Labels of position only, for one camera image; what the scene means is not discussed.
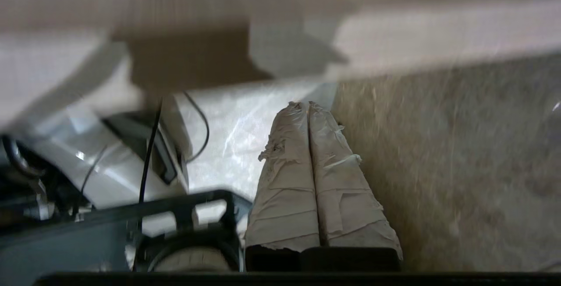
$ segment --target glossy white surface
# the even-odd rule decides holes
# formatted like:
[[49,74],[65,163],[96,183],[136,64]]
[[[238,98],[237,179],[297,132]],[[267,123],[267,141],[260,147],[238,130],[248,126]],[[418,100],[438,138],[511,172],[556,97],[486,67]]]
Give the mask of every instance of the glossy white surface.
[[[201,156],[188,164],[190,190],[226,188],[252,200],[263,168],[257,158],[269,140],[276,114],[290,101],[314,100],[331,106],[335,90],[336,84],[300,80],[191,92],[208,117],[210,139]],[[206,130],[195,109],[184,100],[180,110],[195,153]]]

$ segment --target black cord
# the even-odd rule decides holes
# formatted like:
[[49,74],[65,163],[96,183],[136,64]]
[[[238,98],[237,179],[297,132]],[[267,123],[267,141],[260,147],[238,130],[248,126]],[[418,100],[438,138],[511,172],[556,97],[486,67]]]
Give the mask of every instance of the black cord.
[[156,139],[156,133],[158,132],[158,126],[160,125],[160,116],[162,115],[162,99],[158,104],[158,112],[156,112],[156,119],[154,119],[154,125],[152,126],[152,133],[150,134],[150,140],[148,140],[148,149],[146,150],[146,159],[144,160],[144,170],[142,171],[142,180],[140,182],[140,194],[138,195],[138,202],[144,202],[144,190],[146,190],[146,178],[148,178],[148,168],[150,168],[150,157],[152,157],[152,149],[154,148],[154,140]]
[[205,126],[206,126],[206,138],[205,138],[205,142],[202,145],[201,149],[199,150],[199,152],[197,152],[194,156],[192,156],[191,158],[185,160],[185,163],[189,163],[189,162],[193,162],[198,156],[200,156],[200,154],[202,153],[203,150],[205,150],[206,148],[206,144],[208,144],[209,142],[209,137],[210,137],[210,128],[209,128],[209,122],[208,120],[206,120],[206,116],[205,113],[199,108],[199,106],[195,103],[195,101],[193,100],[193,98],[191,98],[191,96],[184,91],[183,94],[185,95],[185,97],[189,100],[189,102],[193,105],[193,107],[195,108],[195,110],[199,113],[199,116],[201,116],[203,122],[205,122]]
[[90,175],[98,165],[99,161],[102,159],[103,153],[105,152],[106,149],[107,149],[107,145],[105,145],[103,149],[98,153],[98,156],[94,160],[94,163],[92,163],[90,170],[88,170],[88,173],[86,173],[86,177],[84,178],[84,182],[82,183],[82,189],[80,189],[80,196],[78,197],[76,202],[74,202],[74,207],[72,208],[72,218],[76,217],[76,215],[78,214],[78,207],[80,206],[80,200],[84,197],[84,188],[86,188],[86,182],[88,182]]

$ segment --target black wire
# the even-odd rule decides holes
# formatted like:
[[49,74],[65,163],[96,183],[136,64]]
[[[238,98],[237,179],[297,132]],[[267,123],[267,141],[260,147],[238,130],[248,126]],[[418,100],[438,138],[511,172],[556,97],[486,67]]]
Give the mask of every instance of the black wire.
[[205,113],[199,108],[199,106],[195,103],[195,101],[193,100],[193,98],[191,98],[191,96],[184,91],[183,94],[185,95],[185,97],[189,100],[189,102],[193,105],[193,107],[195,108],[195,110],[197,110],[197,112],[199,113],[199,116],[201,116],[203,122],[205,122],[205,126],[206,126],[206,138],[205,138],[205,142],[202,145],[201,149],[199,150],[199,152],[197,152],[194,156],[192,156],[191,158],[185,160],[185,163],[189,163],[189,162],[193,162],[198,156],[200,156],[200,154],[202,153],[203,150],[205,150],[206,148],[206,144],[208,144],[209,142],[209,137],[210,137],[210,128],[209,128],[209,122],[208,120],[206,120],[206,116]]
[[33,179],[45,176],[45,170],[34,168],[25,160],[16,140],[8,136],[2,136],[2,145],[8,161],[19,173]]
[[158,133],[158,126],[160,125],[160,115],[162,115],[162,99],[158,104],[158,112],[156,112],[156,119],[154,119],[154,125],[152,126],[152,134],[150,134],[150,140],[148,140],[148,149],[146,150],[146,159],[144,160],[144,170],[142,171],[142,180],[140,182],[140,193],[138,195],[138,202],[144,202],[144,190],[146,189],[146,178],[148,178],[148,168],[150,168],[150,157],[152,157],[152,149],[154,148],[154,140],[156,139],[156,133]]
[[105,145],[103,149],[98,153],[98,156],[94,160],[94,163],[92,163],[90,170],[88,170],[88,173],[86,173],[86,177],[84,178],[84,182],[82,183],[82,189],[80,189],[80,196],[78,197],[76,202],[74,202],[74,207],[72,208],[72,218],[76,217],[76,215],[78,214],[78,207],[80,206],[80,200],[84,197],[84,188],[86,188],[86,182],[88,181],[90,175],[96,168],[96,165],[98,165],[99,161],[102,159],[103,153],[105,152],[106,149],[107,149],[107,145]]

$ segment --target gray floor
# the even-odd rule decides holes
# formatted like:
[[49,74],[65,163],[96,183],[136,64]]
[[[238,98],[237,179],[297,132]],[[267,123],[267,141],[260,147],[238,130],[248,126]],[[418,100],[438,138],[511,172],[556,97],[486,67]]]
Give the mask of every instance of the gray floor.
[[560,102],[561,55],[339,85],[406,270],[561,269]]

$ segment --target wrapped object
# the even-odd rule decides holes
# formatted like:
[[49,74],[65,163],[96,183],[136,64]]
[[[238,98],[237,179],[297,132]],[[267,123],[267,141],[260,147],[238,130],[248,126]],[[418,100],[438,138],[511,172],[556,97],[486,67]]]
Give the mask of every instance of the wrapped object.
[[360,170],[359,155],[330,112],[310,102],[311,154],[322,244],[339,247],[390,247],[403,259],[389,226]]
[[319,246],[307,114],[290,102],[271,128],[259,160],[266,159],[249,216],[246,246],[301,252]]

